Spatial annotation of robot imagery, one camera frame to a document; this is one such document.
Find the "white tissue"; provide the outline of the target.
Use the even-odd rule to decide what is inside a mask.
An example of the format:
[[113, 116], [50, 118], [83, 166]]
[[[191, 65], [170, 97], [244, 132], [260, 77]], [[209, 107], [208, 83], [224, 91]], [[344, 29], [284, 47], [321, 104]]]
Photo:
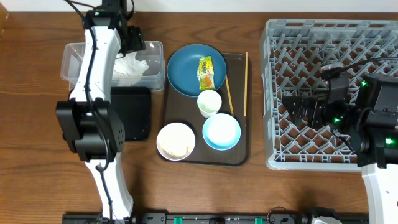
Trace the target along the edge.
[[136, 59], [136, 54], [136, 52], [128, 53], [115, 60], [112, 81], [115, 81], [117, 86], [135, 85], [149, 68], [146, 60]]

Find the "dark blue plate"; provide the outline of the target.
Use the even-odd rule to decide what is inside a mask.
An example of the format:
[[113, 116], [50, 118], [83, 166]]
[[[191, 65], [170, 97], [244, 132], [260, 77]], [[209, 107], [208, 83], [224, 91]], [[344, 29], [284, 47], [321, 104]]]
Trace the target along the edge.
[[218, 90], [226, 79], [226, 61], [219, 51], [204, 44], [186, 45], [171, 56], [167, 65], [167, 78], [171, 86], [182, 95], [196, 98], [201, 93], [197, 69], [200, 58], [206, 56], [211, 56]]

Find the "yellow snack wrapper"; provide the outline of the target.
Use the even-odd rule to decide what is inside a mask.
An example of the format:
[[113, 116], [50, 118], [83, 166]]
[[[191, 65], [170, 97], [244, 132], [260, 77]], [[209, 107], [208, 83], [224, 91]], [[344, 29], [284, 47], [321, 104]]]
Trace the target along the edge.
[[199, 89], [205, 90], [216, 90], [214, 81], [214, 68], [211, 56], [199, 58], [199, 66], [197, 69], [197, 78], [200, 83]]

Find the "white cup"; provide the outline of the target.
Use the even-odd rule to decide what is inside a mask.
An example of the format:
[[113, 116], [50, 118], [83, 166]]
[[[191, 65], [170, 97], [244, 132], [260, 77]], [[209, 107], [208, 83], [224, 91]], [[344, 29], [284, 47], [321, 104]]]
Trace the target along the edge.
[[197, 105], [200, 113], [205, 118], [217, 114], [222, 105], [220, 94], [214, 90], [205, 90], [197, 98]]

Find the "pink white bowl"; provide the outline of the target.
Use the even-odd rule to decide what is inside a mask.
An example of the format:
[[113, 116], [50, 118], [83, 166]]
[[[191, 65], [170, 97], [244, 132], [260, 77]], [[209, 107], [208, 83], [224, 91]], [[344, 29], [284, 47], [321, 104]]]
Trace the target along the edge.
[[165, 125], [156, 139], [159, 154], [169, 161], [181, 161], [187, 158], [193, 152], [195, 143], [194, 132], [183, 123]]

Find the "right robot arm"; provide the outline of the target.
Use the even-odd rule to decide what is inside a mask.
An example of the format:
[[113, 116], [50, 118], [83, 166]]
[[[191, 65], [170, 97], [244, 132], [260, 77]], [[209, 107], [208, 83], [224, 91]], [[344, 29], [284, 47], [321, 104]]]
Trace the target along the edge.
[[285, 96], [282, 104], [293, 123], [330, 126], [350, 139], [368, 196], [370, 223], [397, 223], [397, 79], [366, 74], [356, 103], [347, 102], [348, 74], [326, 73], [326, 94]]

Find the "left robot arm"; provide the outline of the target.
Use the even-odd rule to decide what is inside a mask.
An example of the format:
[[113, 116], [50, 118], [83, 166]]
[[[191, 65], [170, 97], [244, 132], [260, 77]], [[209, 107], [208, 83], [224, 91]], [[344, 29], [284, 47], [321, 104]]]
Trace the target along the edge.
[[138, 27], [130, 26], [134, 11], [126, 1], [103, 0], [82, 14], [85, 53], [78, 81], [67, 101], [59, 101], [56, 116], [63, 139], [90, 170], [101, 197], [98, 218], [82, 223], [132, 223], [133, 198], [121, 165], [124, 125], [111, 105], [111, 81], [118, 55], [143, 50]]

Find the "grey dishwasher rack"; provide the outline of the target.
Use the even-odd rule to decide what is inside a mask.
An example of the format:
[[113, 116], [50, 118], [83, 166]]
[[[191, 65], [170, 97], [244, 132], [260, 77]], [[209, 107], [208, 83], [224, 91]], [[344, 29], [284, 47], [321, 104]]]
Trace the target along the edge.
[[387, 20], [271, 19], [259, 41], [264, 90], [265, 162], [272, 170], [356, 172], [356, 156], [328, 126], [295, 125], [284, 96], [326, 90], [324, 65], [348, 67], [354, 103], [366, 73], [397, 76], [397, 22]]

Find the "black waste tray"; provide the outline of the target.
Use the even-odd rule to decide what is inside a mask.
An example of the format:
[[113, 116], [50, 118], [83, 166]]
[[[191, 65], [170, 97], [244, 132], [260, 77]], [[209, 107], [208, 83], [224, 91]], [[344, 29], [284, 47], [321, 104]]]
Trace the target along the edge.
[[82, 91], [59, 101], [55, 113], [64, 140], [74, 151], [100, 149], [108, 143], [114, 151], [131, 141], [145, 140], [150, 132], [151, 92], [146, 87], [111, 87], [104, 95]]

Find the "clear plastic bin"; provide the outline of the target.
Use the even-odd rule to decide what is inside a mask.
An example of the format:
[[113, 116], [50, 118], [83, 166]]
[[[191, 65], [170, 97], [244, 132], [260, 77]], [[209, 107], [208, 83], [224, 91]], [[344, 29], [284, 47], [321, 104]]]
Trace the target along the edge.
[[[143, 77], [133, 86], [146, 87], [151, 91], [161, 91], [164, 88], [164, 54], [163, 45], [159, 41], [146, 41], [146, 49], [136, 52], [137, 60], [146, 60], [149, 68], [144, 72]], [[69, 82], [69, 89], [77, 84], [80, 69], [85, 53], [85, 43], [70, 43], [65, 46], [60, 76]]]

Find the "brown serving tray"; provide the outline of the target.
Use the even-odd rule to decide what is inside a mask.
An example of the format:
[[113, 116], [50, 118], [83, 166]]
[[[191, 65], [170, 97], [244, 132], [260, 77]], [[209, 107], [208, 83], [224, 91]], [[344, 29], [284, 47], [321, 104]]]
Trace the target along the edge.
[[[197, 99], [180, 94], [171, 84], [166, 84], [164, 118], [162, 125], [183, 123], [195, 133], [196, 143], [193, 152], [182, 162], [218, 166], [240, 166], [250, 156], [250, 100], [247, 103], [247, 117], [244, 117], [244, 73], [246, 54], [224, 53], [227, 76], [233, 102], [234, 117], [241, 127], [241, 137], [237, 145], [227, 151], [218, 151], [208, 146], [203, 139], [202, 128], [206, 121], [200, 114]], [[248, 57], [248, 97], [251, 94], [251, 59]], [[230, 114], [226, 85], [218, 89], [222, 106], [220, 113]]]

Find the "right wooden chopstick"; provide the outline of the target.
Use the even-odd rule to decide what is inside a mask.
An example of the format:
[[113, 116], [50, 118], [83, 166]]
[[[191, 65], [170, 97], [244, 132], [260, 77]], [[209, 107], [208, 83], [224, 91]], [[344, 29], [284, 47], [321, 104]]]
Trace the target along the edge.
[[245, 73], [244, 73], [244, 117], [247, 117], [247, 103], [248, 103], [248, 52], [245, 57]]

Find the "wooden chopstick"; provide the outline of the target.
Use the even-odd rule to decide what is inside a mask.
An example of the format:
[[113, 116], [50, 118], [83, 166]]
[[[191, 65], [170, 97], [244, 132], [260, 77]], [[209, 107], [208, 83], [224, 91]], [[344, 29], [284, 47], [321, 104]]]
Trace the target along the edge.
[[228, 101], [229, 101], [229, 108], [230, 108], [231, 116], [234, 116], [233, 102], [232, 102], [231, 91], [230, 91], [227, 75], [226, 75], [225, 83], [226, 83], [226, 89], [227, 89], [227, 94], [228, 94]]
[[245, 73], [244, 73], [244, 117], [247, 117], [247, 103], [248, 103], [248, 52], [245, 57]]

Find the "left wooden chopstick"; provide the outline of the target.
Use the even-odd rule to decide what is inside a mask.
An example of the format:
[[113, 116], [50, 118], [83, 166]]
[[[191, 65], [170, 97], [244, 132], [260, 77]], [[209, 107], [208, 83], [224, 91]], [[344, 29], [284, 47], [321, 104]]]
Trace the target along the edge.
[[227, 94], [228, 94], [228, 101], [229, 101], [229, 108], [230, 108], [231, 116], [234, 116], [233, 102], [232, 102], [231, 91], [230, 91], [227, 75], [226, 75], [225, 83], [226, 83], [226, 89], [227, 89]]

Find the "light blue bowl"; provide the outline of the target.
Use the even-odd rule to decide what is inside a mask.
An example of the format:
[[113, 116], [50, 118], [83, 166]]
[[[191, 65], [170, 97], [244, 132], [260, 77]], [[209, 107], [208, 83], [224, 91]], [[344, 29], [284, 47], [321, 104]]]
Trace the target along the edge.
[[227, 151], [239, 142], [241, 127], [233, 116], [218, 113], [205, 121], [202, 135], [206, 144], [211, 148], [218, 151]]

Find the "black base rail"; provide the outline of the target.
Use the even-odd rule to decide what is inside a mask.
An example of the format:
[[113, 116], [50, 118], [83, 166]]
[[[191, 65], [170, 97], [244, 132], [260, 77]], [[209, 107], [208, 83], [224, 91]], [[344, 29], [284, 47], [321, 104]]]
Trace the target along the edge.
[[[255, 224], [255, 223], [298, 223], [294, 215], [272, 214], [272, 215], [167, 215], [165, 213], [146, 213], [141, 217], [118, 219], [114, 215], [113, 223], [131, 224]], [[342, 223], [368, 224], [369, 219], [364, 216], [339, 217]], [[101, 215], [63, 215], [62, 224], [89, 224], [89, 223], [109, 223], [109, 220], [102, 218]]]

